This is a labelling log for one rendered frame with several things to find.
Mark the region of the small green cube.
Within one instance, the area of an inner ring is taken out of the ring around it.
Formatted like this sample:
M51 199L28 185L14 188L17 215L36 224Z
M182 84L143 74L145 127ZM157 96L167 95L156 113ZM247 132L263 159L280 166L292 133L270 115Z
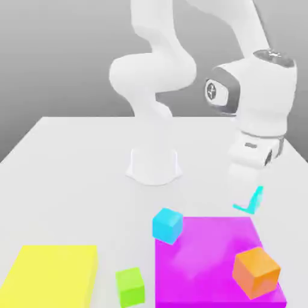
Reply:
M145 302L144 280L139 267L117 271L115 279L121 308Z

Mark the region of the small orange cube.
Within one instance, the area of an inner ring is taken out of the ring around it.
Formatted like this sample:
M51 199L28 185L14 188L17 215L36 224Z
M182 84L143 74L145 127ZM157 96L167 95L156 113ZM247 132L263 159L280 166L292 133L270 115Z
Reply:
M245 295L253 300L277 288L281 267L262 247L238 253L232 277Z

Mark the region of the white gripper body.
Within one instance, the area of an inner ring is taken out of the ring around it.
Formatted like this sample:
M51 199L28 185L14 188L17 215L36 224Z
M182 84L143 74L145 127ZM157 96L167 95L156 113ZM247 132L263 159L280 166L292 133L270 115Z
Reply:
M257 170L240 164L231 164L228 169L230 190L239 196L252 195L257 188Z

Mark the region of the large yellow box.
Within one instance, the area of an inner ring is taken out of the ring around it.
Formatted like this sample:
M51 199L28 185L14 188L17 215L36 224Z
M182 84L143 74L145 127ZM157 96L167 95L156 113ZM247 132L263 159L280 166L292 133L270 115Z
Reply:
M0 308L90 308L95 245L24 245L0 287Z

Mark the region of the large magenta box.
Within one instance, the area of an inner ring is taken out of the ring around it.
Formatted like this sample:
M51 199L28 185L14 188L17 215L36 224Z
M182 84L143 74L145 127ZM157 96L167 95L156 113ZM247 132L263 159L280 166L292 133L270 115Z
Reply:
M281 287L249 299L235 256L262 245L249 217L185 217L173 245L155 242L155 308L285 308Z

